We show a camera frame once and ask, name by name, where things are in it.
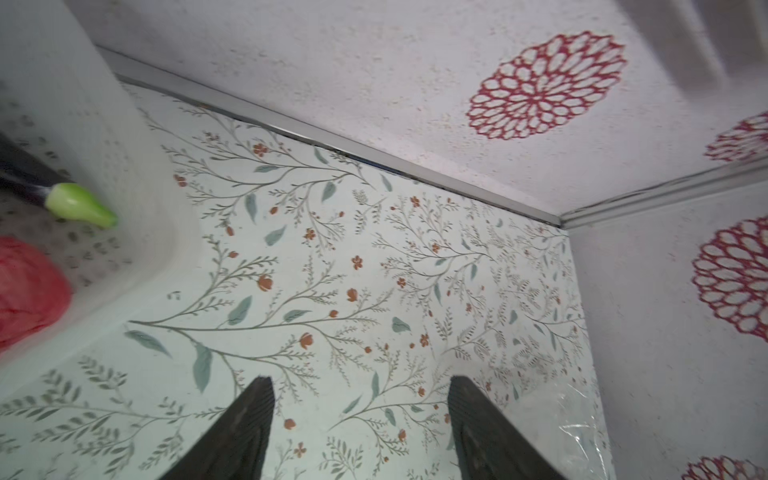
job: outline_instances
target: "plastic bin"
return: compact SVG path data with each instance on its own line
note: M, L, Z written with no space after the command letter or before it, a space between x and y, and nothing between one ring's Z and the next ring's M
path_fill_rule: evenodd
M60 321L0 353L5 397L171 290L201 240L167 156L62 2L4 4L0 61L0 130L120 219L100 230L0 197L0 234L45 251L74 289Z

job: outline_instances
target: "red plastic bag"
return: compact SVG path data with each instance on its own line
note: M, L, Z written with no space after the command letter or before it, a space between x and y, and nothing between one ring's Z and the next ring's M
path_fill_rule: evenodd
M72 288L39 250L0 237L0 350L64 315Z

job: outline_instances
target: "red flower pattern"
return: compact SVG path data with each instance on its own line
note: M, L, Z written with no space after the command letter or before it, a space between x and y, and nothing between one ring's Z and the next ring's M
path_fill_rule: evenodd
M700 250L693 261L699 300L741 333L768 342L768 217L718 230Z
M717 135L704 154L712 160L726 162L752 160L768 154L768 111L745 118Z
M733 460L725 455L701 457L698 463L689 463L682 480L766 480L766 469L749 460Z
M266 275L262 275L259 277L259 280L257 281L257 284L259 285L259 289L262 292L266 292L267 290L272 290L272 279L269 278Z
M301 348L305 350L308 346L312 345L312 343L313 343L312 335L310 335L309 333L304 333L299 339L299 344L301 345Z
M481 84L469 126L488 138L525 138L568 123L605 98L627 64L612 35L557 35L525 49Z

